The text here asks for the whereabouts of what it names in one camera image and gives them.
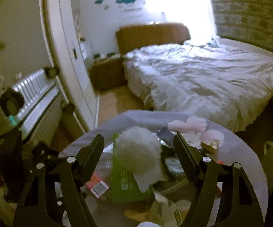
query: green light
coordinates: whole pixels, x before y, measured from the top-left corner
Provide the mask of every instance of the green light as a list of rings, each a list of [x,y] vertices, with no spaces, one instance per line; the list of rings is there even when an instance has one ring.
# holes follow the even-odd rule
[[[11,115],[8,117],[8,119],[11,121],[12,126],[15,127],[17,125],[17,122],[14,120],[14,118]]]

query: barcode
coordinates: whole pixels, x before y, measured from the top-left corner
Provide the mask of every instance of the barcode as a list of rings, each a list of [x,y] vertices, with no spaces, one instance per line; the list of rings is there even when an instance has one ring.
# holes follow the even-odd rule
[[[95,185],[91,192],[95,195],[95,197],[101,197],[107,190],[109,189],[108,185],[103,181],[100,181],[97,185]]]

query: wooden headboard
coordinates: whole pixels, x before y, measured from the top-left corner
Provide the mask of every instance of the wooden headboard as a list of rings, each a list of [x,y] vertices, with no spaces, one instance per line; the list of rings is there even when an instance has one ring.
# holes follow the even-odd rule
[[[116,32],[116,38],[121,54],[148,45],[183,44],[191,39],[183,23],[125,26]]]

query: white duvet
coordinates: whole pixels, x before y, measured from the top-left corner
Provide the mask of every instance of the white duvet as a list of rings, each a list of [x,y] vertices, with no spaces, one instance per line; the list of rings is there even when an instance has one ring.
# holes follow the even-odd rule
[[[273,96],[273,58],[234,47],[165,44],[126,54],[129,88],[146,108],[244,131]]]

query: bedside table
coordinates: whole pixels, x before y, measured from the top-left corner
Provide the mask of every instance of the bedside table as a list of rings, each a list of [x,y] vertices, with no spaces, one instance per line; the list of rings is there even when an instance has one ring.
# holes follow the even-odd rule
[[[122,62],[123,57],[95,62],[89,70],[94,89],[103,91],[127,84]]]

